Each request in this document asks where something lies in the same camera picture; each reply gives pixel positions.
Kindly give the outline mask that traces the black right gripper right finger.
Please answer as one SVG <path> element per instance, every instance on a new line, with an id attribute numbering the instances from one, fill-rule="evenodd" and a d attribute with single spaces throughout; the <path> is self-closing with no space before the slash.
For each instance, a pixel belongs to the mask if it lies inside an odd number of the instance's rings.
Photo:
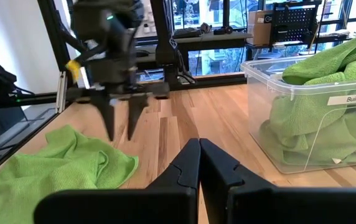
<path id="1" fill-rule="evenodd" d="M 356 224 L 356 188 L 278 187 L 212 141 L 200 148 L 210 224 Z"/>

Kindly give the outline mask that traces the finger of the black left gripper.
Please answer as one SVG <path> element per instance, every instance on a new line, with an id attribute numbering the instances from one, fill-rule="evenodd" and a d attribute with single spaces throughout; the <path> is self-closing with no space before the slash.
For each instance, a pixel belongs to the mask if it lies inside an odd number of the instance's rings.
<path id="1" fill-rule="evenodd" d="M 128 100 L 128 139 L 131 140 L 138 119 L 145 107 L 148 106 L 147 98 L 130 98 Z"/>
<path id="2" fill-rule="evenodd" d="M 115 135 L 115 110 L 110 105 L 110 100 L 108 98 L 92 98 L 90 103 L 100 112 L 109 141 L 112 141 Z"/>

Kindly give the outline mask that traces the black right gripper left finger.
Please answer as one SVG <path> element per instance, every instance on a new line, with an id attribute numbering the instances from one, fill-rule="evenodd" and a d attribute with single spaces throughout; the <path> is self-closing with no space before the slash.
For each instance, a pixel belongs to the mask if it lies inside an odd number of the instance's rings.
<path id="1" fill-rule="evenodd" d="M 144 189 L 63 190 L 42 199 L 35 224 L 198 224 L 200 141 L 190 139 Z"/>

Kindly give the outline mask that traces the silver aluminium extrusion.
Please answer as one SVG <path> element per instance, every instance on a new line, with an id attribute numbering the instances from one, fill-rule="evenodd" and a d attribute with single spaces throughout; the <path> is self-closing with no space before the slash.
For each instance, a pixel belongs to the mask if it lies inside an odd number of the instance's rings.
<path id="1" fill-rule="evenodd" d="M 57 88 L 57 97 L 55 103 L 55 112 L 60 114 L 65 110 L 67 92 L 67 75 L 66 72 L 61 72 Z"/>

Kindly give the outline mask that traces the black keyboard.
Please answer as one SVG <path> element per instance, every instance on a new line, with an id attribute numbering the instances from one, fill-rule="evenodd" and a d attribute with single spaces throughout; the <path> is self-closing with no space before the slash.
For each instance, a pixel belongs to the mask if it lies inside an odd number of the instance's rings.
<path id="1" fill-rule="evenodd" d="M 174 39 L 184 39 L 191 37 L 198 37 L 202 34 L 202 31 L 197 28 L 189 27 L 185 29 L 177 29 L 174 31 Z"/>

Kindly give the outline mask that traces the large window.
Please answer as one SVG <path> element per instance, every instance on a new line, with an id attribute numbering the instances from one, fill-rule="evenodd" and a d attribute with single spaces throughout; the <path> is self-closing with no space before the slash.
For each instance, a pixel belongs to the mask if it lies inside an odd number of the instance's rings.
<path id="1" fill-rule="evenodd" d="M 243 32 L 249 23 L 250 12 L 257 10 L 260 1 L 265 2 L 265 9 L 272 9 L 274 2 L 286 0 L 231 0 L 230 25 Z M 217 0 L 216 3 L 212 3 L 211 0 L 172 0 L 172 13 L 175 29 L 198 28 L 203 22 L 217 29 L 222 25 L 223 0 Z M 347 29 L 355 35 L 356 0 L 322 0 L 317 20 L 323 22 L 317 38 L 341 29 Z M 306 44 L 278 44 L 272 50 L 247 47 L 218 49 L 213 45 L 210 50 L 189 51 L 188 62 L 192 74 L 211 75 L 237 72 L 240 70 L 240 63 L 253 59 L 255 55 L 259 59 L 267 59 L 297 56 L 302 53 L 307 53 Z"/>

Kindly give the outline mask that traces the dark grey desk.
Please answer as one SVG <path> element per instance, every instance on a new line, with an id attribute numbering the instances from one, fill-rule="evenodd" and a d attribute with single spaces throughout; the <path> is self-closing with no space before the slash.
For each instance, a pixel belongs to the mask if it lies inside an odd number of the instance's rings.
<path id="1" fill-rule="evenodd" d="M 189 52 L 213 50 L 213 49 L 230 49 L 243 48 L 246 39 L 252 38 L 251 34 L 243 32 L 232 32 L 231 34 L 214 35 L 212 32 L 203 34 L 199 37 L 190 37 L 176 39 L 177 48 L 182 54 L 184 65 L 189 70 Z M 148 56 L 137 58 L 137 67 L 139 70 L 155 70 L 161 68 L 156 62 L 156 46 L 140 46 L 137 50 L 148 52 Z"/>

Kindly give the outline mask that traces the clear plastic bin with label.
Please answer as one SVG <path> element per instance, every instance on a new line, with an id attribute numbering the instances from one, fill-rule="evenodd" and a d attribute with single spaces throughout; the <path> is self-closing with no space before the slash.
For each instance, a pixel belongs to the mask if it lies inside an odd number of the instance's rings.
<path id="1" fill-rule="evenodd" d="M 241 69 L 247 77 L 248 84 L 249 132 L 260 147 L 260 127 L 265 121 L 269 121 L 273 100 L 278 96 L 290 96 L 293 98 L 296 95 L 329 95 L 330 98 L 327 102 L 329 106 L 347 106 L 344 115 L 338 120 L 345 119 L 348 121 L 350 130 L 355 128 L 356 114 L 348 113 L 347 109 L 356 107 L 356 81 L 325 83 L 321 85 L 291 85 L 284 82 L 282 78 L 283 71 L 287 67 L 304 59 L 304 56 L 300 56 L 274 60 L 255 60 L 245 62 L 241 65 Z M 356 162 L 337 166 L 287 165 L 276 161 L 262 147 L 261 149 L 276 168 L 285 174 L 356 165 Z"/>

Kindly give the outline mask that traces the brown cardboard box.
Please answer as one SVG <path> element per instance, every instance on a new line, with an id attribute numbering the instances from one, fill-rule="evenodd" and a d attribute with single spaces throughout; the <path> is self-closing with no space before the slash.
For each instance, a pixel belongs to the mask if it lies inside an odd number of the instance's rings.
<path id="1" fill-rule="evenodd" d="M 246 41 L 252 45 L 266 45 L 269 43 L 273 11 L 251 11 L 248 18 L 248 34 L 252 38 Z"/>

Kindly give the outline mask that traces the black pegboard panel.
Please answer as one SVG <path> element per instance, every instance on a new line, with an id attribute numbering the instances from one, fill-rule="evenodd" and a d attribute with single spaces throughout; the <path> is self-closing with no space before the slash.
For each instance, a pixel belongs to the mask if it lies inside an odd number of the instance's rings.
<path id="1" fill-rule="evenodd" d="M 301 41 L 310 45 L 317 31 L 317 10 L 321 0 L 273 3 L 269 45 Z"/>

